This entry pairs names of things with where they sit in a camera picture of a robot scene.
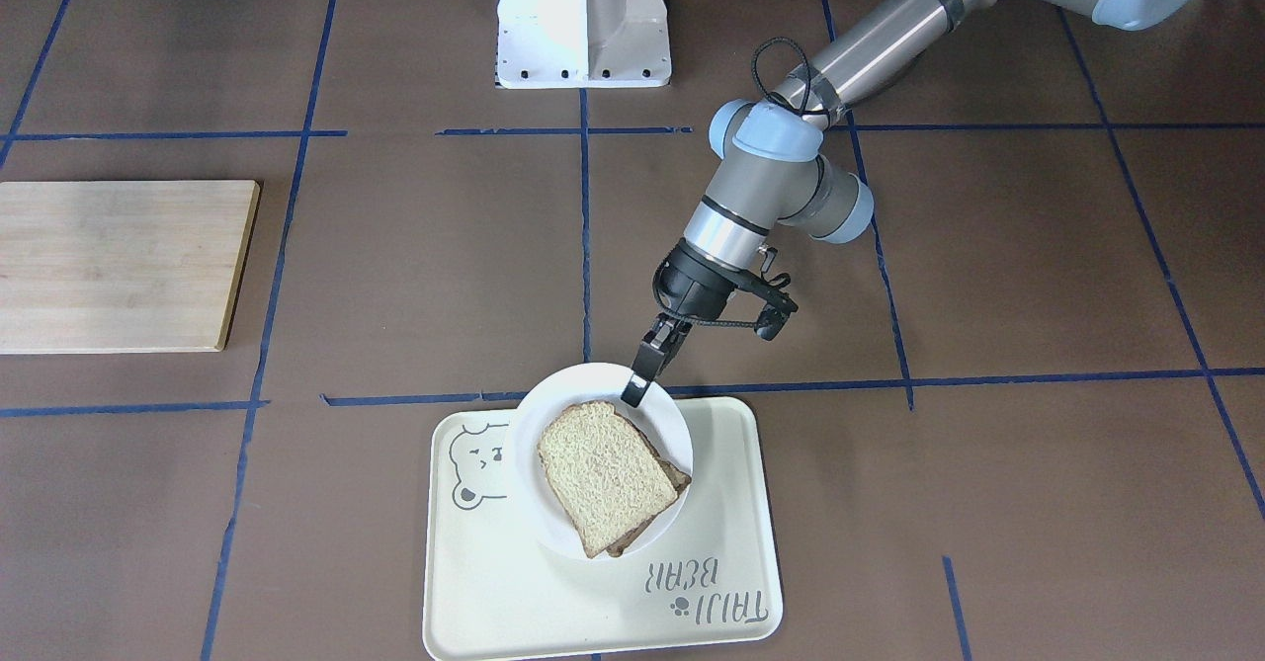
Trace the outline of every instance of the floor tile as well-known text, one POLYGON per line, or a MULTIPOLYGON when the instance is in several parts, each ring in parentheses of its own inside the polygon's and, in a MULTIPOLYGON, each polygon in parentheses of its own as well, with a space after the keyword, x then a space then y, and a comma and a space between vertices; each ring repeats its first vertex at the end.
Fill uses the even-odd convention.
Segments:
POLYGON ((9 658, 197 656, 240 412, 0 423, 9 658))
POLYGON ((23 131, 301 129, 329 0, 72 0, 23 131))
POLYGON ((1112 121, 1265 120, 1265 0, 1192 0, 1142 32, 1070 19, 1112 121))
POLYGON ((452 412, 312 401, 259 413, 214 657, 428 657, 430 435, 452 412))
MULTIPOLYGON (((593 126, 673 125, 707 134, 716 109, 755 99, 751 52, 788 35, 810 54, 829 43, 821 0, 668 0, 672 83, 664 88, 589 90, 593 126)), ((794 53, 773 48, 760 59, 768 88, 796 66, 794 53)))
POLYGON ((978 658, 1247 658, 1265 536, 1202 380, 918 392, 978 658))
POLYGON ((224 351, 5 355, 0 358, 0 408, 249 399, 297 143, 297 139, 18 143, 0 178, 248 178, 261 183, 261 196, 224 351))
POLYGON ((497 0, 338 0, 316 125, 357 131, 579 126, 574 90, 496 87, 497 0))
MULTIPOLYGON (((658 306, 650 279, 681 239, 717 161, 701 134, 601 135, 591 140, 593 359, 631 363, 658 306)), ((853 169, 845 135, 827 157, 853 169)), ((693 329, 664 373, 672 383, 767 383, 899 378, 874 236, 815 243, 778 227, 774 273, 787 270, 799 305, 774 341, 750 329, 693 329)), ((749 320, 760 302, 736 296, 724 317, 749 320)))
POLYGON ((915 377, 1197 365, 1106 135, 863 148, 915 377))
POLYGON ((1245 130, 1121 130, 1121 148, 1213 368, 1265 364, 1265 161, 1245 130))
POLYGON ((579 139, 307 152, 269 398, 526 391, 583 355, 579 139))
POLYGON ((9 131, 62 0, 0 0, 0 125, 9 131))
MULTIPOLYGON (((1265 378, 1217 378, 1217 389, 1260 487, 1265 483, 1265 378)), ((1228 435, 1226 444, 1230 445, 1228 435)))
POLYGON ((760 428, 786 597, 782 627, 763 642, 627 657, 958 657, 925 476, 936 451, 903 392, 743 399, 760 428))

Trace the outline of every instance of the brown floor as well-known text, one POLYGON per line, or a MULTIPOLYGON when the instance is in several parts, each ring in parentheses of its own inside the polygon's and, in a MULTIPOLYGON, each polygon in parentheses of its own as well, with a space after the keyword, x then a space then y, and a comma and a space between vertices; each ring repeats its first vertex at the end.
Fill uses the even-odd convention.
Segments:
MULTIPOLYGON (((223 354, 0 359, 0 658, 426 657, 435 423, 627 363, 751 48, 827 40, 822 0, 669 21, 668 88, 586 104, 493 88, 496 0, 0 0, 0 179, 263 185, 223 354)), ((1259 657, 1262 34, 1006 0, 859 106, 882 259, 774 234, 799 313, 664 378, 754 408, 783 626, 626 657, 1259 657)))

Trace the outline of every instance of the black cable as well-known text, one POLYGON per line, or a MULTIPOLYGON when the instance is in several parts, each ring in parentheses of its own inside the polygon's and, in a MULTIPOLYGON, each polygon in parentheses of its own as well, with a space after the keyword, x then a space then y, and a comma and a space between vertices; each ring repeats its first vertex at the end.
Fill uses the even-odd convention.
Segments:
POLYGON ((808 54, 803 52, 803 48, 799 48, 798 43, 794 43, 794 39, 787 38, 784 35, 774 35, 772 39, 768 39, 763 44, 760 44, 759 48, 756 48, 755 52, 751 53, 751 80, 755 81, 755 90, 759 90, 760 95, 765 100, 768 100, 768 102, 773 102, 777 106, 786 107, 787 111, 792 111, 794 112, 794 115, 799 116, 830 115, 830 111, 826 111, 825 109, 821 109, 821 111, 810 111, 808 109, 808 94, 812 92, 812 66, 808 62, 808 54), (798 109, 791 106, 791 104, 787 102, 786 97, 782 97, 781 95, 774 95, 769 92, 768 88, 764 88, 764 81, 760 80, 760 71, 759 71, 760 53, 764 53, 765 51, 768 51, 769 48, 772 48, 778 43, 784 43, 789 45, 796 52, 796 57, 799 57, 799 62, 803 63, 803 75, 805 75, 803 99, 799 100, 798 109))

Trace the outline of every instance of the bread slice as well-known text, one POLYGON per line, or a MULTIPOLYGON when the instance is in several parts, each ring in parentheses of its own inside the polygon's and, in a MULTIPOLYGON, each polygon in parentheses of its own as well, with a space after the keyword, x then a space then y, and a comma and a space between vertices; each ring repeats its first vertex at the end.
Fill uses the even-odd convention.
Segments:
POLYGON ((617 557, 689 484, 610 401, 568 406, 536 452, 589 559, 617 557))
MULTIPOLYGON (((663 464, 663 473, 668 473, 668 479, 672 480, 672 485, 676 487, 677 495, 681 495, 681 493, 686 490, 686 487, 689 485, 689 476, 687 473, 682 473, 681 469, 673 466, 673 464, 668 461, 664 461, 664 459, 659 459, 659 464, 663 464)), ((621 536, 620 540, 612 542, 610 547, 606 549, 606 554, 611 557, 624 555, 624 551, 627 550, 629 545, 632 545, 632 541, 644 533, 646 527, 650 527, 651 522, 654 522, 654 518, 649 518, 640 526, 634 527, 634 530, 629 531, 627 535, 621 536)))

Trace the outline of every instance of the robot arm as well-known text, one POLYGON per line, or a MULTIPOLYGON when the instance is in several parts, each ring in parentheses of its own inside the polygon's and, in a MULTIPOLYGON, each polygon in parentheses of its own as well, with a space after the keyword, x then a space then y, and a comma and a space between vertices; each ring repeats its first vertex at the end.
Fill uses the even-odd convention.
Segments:
MULTIPOLYGON (((721 164, 683 238, 655 270, 653 292, 662 313, 632 363, 622 394, 629 406, 640 404, 694 326, 750 327, 763 340, 777 336, 797 306, 784 292, 787 274, 768 278, 777 250, 765 238, 774 225, 805 229, 820 241, 848 243, 864 233, 874 210, 867 185, 820 155, 822 130, 845 120, 849 106, 891 83, 969 13, 996 3, 885 0, 811 61, 803 59, 777 88, 765 91, 756 76, 764 94, 759 102, 735 100, 716 112, 708 138, 721 164), (749 268, 758 257, 763 265, 755 274, 749 268), (754 322, 720 320, 739 291, 765 302, 754 322)), ((1049 3, 1137 29, 1155 25, 1187 0, 1049 3)))

